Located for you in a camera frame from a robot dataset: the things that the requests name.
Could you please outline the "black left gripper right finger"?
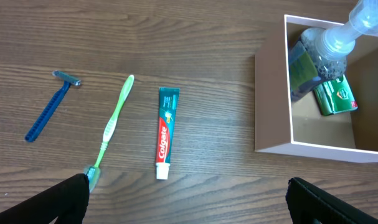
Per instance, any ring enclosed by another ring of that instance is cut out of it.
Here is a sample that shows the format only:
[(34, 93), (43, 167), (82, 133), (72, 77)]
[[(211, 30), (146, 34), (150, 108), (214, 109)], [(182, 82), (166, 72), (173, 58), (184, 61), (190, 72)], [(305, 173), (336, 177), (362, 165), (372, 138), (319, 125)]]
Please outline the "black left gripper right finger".
[(378, 219), (299, 177), (289, 180), (285, 199), (293, 224), (378, 224)]

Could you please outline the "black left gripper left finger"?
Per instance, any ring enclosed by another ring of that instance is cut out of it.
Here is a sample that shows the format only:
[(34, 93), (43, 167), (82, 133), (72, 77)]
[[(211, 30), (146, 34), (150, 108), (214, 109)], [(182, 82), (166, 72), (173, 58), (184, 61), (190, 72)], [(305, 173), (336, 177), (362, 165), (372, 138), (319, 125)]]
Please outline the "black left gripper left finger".
[(0, 223), (77, 223), (85, 217), (89, 180), (75, 174), (59, 184), (3, 211)]

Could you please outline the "green Colgate toothbrush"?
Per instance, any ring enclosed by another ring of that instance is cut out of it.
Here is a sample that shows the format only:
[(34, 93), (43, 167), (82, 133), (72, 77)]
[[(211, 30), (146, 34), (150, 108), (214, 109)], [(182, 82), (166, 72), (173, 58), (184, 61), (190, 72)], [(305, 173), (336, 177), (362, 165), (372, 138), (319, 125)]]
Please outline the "green Colgate toothbrush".
[(92, 192), (93, 189), (96, 187), (98, 180), (101, 175), (100, 164), (102, 162), (103, 156), (105, 151), (107, 150), (108, 144), (113, 137), (113, 133), (115, 132), (115, 128), (118, 122), (118, 118), (122, 107), (130, 94), (130, 91), (134, 85), (135, 76), (133, 74), (129, 75), (128, 78), (125, 80), (123, 87), (121, 89), (118, 102), (116, 104), (115, 110), (107, 122), (105, 130), (103, 132), (102, 143), (100, 146), (100, 151), (98, 157), (95, 161), (95, 164), (92, 166), (88, 166), (85, 169), (85, 175), (88, 177), (89, 180), (89, 191)]

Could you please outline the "green soap bar package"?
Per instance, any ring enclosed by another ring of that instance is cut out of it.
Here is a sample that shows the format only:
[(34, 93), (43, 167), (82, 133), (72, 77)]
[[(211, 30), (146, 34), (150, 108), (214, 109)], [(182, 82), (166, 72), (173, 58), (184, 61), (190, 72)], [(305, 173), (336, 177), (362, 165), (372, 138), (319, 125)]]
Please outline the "green soap bar package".
[(346, 113), (358, 109), (345, 75), (318, 85), (313, 93), (323, 116)]

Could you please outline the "Colgate toothpaste tube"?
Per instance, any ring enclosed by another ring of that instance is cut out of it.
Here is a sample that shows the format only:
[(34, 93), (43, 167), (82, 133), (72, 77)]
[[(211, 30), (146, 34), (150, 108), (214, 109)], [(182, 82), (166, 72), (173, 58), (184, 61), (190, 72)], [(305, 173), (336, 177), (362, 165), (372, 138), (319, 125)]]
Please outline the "Colgate toothpaste tube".
[(167, 180), (171, 165), (172, 140), (180, 89), (159, 89), (158, 142), (156, 148), (156, 178)]

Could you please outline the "clear soap pump bottle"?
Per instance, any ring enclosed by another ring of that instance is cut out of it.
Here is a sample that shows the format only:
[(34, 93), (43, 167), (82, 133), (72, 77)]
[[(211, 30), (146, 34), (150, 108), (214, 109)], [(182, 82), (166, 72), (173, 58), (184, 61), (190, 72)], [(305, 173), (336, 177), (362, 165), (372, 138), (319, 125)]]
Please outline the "clear soap pump bottle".
[(378, 33), (378, 0), (360, 0), (343, 26), (304, 30), (288, 50), (291, 101), (344, 75), (356, 39)]

